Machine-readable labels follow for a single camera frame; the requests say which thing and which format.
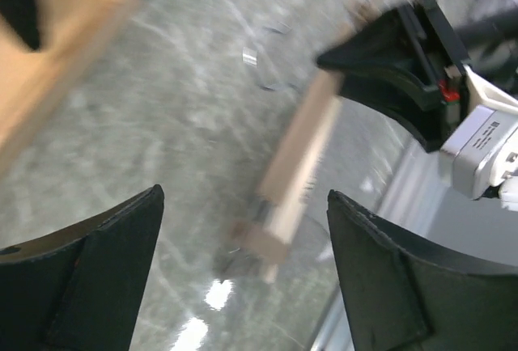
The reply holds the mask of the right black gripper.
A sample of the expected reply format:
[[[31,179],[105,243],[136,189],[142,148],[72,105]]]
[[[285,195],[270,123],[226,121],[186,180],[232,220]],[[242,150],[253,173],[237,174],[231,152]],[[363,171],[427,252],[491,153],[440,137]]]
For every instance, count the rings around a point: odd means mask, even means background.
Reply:
[[[404,127],[427,153],[441,146],[441,96],[467,96],[469,55],[436,0],[383,12],[316,57],[345,75],[340,95]]]

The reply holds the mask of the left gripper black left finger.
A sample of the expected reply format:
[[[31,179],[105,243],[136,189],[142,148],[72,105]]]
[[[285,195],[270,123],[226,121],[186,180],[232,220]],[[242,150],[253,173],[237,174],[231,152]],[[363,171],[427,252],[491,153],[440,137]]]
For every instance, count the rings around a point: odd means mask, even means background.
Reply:
[[[163,218],[154,185],[1,250],[3,350],[127,350]]]

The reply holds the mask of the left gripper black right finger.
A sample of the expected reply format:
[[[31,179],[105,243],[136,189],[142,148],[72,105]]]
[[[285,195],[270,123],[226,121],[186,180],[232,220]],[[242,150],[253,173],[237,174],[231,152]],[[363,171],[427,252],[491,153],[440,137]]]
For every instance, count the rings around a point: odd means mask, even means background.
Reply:
[[[355,349],[516,349],[515,266],[433,243],[338,191],[327,218]]]

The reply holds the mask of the beige clip hanger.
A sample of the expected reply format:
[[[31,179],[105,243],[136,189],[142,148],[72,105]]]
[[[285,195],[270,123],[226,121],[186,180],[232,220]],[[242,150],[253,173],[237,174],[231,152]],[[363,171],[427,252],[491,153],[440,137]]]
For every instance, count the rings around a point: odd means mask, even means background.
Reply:
[[[329,141],[342,99],[341,74],[319,70],[309,84],[266,169],[247,214],[228,235],[233,248],[222,275],[257,275],[275,281],[304,214],[314,174]]]

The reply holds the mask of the black underwear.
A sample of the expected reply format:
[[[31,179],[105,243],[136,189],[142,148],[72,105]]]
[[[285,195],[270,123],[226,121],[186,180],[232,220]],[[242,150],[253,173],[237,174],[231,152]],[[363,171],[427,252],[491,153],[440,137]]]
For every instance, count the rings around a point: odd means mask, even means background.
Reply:
[[[41,33],[36,0],[1,0],[1,16],[30,50],[40,50]]]

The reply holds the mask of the wooden drying rack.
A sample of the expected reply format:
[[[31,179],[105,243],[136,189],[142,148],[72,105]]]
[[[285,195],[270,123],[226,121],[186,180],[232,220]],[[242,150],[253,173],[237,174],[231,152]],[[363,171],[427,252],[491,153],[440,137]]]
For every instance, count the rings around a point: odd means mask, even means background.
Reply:
[[[138,0],[38,0],[42,49],[31,52],[1,24],[1,169],[5,171],[47,117],[106,49]]]

